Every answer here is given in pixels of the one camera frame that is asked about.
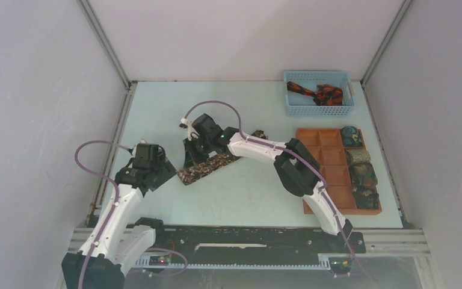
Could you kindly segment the brown floral tie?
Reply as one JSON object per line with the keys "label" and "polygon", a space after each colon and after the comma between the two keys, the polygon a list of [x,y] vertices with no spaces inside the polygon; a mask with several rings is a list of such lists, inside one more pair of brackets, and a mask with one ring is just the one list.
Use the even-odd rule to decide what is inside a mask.
{"label": "brown floral tie", "polygon": [[217,153],[210,156],[210,152],[203,150],[203,139],[199,132],[189,132],[183,140],[185,160],[177,176],[183,185],[190,185],[212,172],[238,161],[241,157],[229,153]]}

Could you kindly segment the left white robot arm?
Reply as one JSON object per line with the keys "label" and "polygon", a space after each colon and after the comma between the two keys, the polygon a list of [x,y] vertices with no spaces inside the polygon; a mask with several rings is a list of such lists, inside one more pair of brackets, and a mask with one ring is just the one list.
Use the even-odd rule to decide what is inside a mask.
{"label": "left white robot arm", "polygon": [[127,149],[131,157],[114,178],[104,177],[112,196],[90,236],[76,253],[67,253],[61,268],[67,288],[123,288],[132,265],[146,249],[165,246],[163,222],[147,219],[122,241],[129,217],[146,193],[155,191],[176,175],[176,169],[158,144],[141,140]]}

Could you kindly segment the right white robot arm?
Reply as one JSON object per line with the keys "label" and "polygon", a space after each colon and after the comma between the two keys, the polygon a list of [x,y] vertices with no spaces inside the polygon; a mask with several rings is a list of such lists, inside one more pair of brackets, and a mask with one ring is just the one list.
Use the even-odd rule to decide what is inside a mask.
{"label": "right white robot arm", "polygon": [[210,154],[271,164],[285,190],[302,198],[317,217],[327,233],[328,248],[340,252],[349,245],[353,226],[330,198],[319,163],[302,142],[296,138],[287,143],[268,141],[238,128],[222,129],[207,114],[193,122],[184,117],[180,127],[187,131],[183,144],[188,165],[202,164]]}

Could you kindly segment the blue plastic basket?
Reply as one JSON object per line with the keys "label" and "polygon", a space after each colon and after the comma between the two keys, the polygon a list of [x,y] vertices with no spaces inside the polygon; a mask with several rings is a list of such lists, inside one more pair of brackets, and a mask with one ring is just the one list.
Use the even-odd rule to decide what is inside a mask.
{"label": "blue plastic basket", "polygon": [[347,116],[355,107],[348,74],[341,70],[286,70],[289,117]]}

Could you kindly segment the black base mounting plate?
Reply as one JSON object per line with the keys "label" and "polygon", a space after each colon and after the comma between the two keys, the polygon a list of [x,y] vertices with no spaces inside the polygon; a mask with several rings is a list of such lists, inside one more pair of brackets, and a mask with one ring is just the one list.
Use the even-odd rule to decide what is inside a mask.
{"label": "black base mounting plate", "polygon": [[324,267],[326,257],[366,252],[362,233],[347,240],[315,228],[166,226],[155,247],[173,249],[171,264],[192,267]]}

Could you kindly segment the wooden compartment tray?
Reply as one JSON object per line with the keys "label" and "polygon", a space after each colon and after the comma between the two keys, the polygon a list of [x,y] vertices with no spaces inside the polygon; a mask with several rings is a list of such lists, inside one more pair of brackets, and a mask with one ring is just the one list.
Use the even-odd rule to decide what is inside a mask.
{"label": "wooden compartment tray", "polygon": [[381,202],[377,210],[356,207],[352,194],[352,189],[356,185],[351,183],[349,165],[345,156],[346,149],[366,149],[366,146],[364,144],[363,147],[344,147],[340,130],[338,128],[298,128],[296,138],[308,148],[319,163],[321,175],[328,182],[327,192],[342,214],[378,215],[382,212]]}

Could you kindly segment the red black patterned tie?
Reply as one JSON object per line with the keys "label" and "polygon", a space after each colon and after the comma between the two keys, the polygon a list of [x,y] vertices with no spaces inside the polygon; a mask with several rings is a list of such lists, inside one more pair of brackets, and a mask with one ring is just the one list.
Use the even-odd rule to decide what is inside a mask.
{"label": "red black patterned tie", "polygon": [[292,81],[288,81],[286,83],[286,88],[289,92],[311,97],[313,102],[318,106],[343,105],[343,90],[339,87],[320,84],[316,86],[315,91],[312,91]]}

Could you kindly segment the blue rolled tie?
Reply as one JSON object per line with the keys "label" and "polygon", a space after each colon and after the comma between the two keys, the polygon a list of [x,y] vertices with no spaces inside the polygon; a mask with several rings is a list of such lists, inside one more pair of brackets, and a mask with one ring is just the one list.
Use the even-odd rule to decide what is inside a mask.
{"label": "blue rolled tie", "polygon": [[363,138],[358,128],[355,126],[344,126],[340,130],[342,144],[346,148],[363,147]]}

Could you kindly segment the olive rolled tie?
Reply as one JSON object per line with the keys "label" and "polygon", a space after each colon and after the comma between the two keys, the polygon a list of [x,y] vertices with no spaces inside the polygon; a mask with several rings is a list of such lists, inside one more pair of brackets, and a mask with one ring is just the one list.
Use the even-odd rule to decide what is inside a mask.
{"label": "olive rolled tie", "polygon": [[346,149],[345,156],[346,156],[346,161],[349,166],[371,162],[370,153],[366,149],[363,149],[363,148]]}

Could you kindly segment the green camo rolled tie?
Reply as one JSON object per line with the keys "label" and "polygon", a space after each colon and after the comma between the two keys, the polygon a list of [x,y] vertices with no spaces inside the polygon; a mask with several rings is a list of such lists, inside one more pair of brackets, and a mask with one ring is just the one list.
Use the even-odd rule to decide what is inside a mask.
{"label": "green camo rolled tie", "polygon": [[378,184],[378,178],[371,163],[353,164],[348,169],[353,185],[375,187]]}

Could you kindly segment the dark camo rolled tie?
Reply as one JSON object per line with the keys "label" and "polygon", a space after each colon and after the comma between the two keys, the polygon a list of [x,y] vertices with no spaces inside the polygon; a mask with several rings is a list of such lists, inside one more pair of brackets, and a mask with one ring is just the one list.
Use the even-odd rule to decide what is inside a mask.
{"label": "dark camo rolled tie", "polygon": [[376,187],[354,186],[352,194],[358,209],[377,210],[380,208],[380,198]]}

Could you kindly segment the aluminium frame rail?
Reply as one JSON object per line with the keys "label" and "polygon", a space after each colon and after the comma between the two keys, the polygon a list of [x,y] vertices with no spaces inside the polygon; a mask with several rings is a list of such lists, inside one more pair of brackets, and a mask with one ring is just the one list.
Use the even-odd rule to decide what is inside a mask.
{"label": "aluminium frame rail", "polygon": [[157,238],[167,249],[194,254],[209,249],[290,249],[321,256],[427,256],[430,252],[420,229],[355,228],[346,245],[342,237],[319,228],[239,226],[166,226]]}

